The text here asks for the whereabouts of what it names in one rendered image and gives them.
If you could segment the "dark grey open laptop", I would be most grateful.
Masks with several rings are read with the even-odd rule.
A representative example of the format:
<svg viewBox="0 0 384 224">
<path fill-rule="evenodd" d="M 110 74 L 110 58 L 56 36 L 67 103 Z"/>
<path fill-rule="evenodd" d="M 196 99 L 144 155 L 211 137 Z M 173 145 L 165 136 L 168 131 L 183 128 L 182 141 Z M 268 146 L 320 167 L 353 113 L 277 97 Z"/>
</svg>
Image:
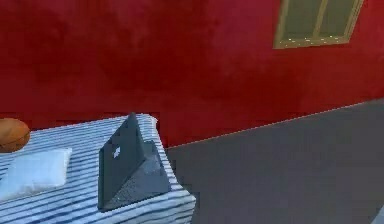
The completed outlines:
<svg viewBox="0 0 384 224">
<path fill-rule="evenodd" d="M 98 210 L 112 211 L 170 191 L 155 142 L 143 139 L 131 113 L 99 150 Z"/>
</svg>

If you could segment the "blue white striped bed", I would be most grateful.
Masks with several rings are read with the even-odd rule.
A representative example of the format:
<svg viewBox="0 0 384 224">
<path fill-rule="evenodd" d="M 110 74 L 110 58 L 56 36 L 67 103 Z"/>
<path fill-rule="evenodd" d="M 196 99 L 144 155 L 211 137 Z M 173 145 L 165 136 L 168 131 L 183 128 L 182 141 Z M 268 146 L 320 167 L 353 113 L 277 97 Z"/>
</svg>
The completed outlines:
<svg viewBox="0 0 384 224">
<path fill-rule="evenodd" d="M 171 191 L 112 211 L 98 210 L 99 150 L 128 116 L 34 131 L 21 150 L 0 153 L 1 179 L 19 156 L 72 149 L 66 183 L 0 202 L 0 224 L 190 224 L 196 199 L 177 182 L 156 129 L 157 121 L 148 114 L 136 114 L 140 130 L 145 141 L 155 142 Z"/>
</svg>

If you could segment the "tan framed window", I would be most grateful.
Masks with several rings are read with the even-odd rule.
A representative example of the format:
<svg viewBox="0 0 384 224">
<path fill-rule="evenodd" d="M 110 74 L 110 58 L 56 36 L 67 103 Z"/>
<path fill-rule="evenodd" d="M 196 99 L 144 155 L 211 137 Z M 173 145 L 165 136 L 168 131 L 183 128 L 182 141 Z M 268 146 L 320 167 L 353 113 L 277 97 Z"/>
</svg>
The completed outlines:
<svg viewBox="0 0 384 224">
<path fill-rule="evenodd" d="M 350 42 L 364 0 L 281 0 L 274 49 Z"/>
</svg>

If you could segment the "pale blue pillow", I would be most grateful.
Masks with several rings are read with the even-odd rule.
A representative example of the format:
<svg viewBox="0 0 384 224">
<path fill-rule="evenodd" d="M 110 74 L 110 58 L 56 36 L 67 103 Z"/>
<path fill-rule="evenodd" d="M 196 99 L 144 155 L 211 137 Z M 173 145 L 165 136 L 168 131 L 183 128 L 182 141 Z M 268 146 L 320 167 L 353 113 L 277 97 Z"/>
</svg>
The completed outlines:
<svg viewBox="0 0 384 224">
<path fill-rule="evenodd" d="M 63 148 L 15 158 L 0 179 L 0 202 L 63 186 L 71 155 L 71 148 Z"/>
</svg>

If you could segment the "brown basketball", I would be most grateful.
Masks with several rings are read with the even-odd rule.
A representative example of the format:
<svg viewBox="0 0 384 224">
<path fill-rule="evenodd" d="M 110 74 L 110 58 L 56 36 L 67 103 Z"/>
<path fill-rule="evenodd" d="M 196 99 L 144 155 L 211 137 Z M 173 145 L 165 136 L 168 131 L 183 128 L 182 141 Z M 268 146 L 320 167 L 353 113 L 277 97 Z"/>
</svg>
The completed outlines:
<svg viewBox="0 0 384 224">
<path fill-rule="evenodd" d="M 0 119 L 0 153 L 13 153 L 22 149 L 30 139 L 30 128 L 18 119 Z"/>
</svg>

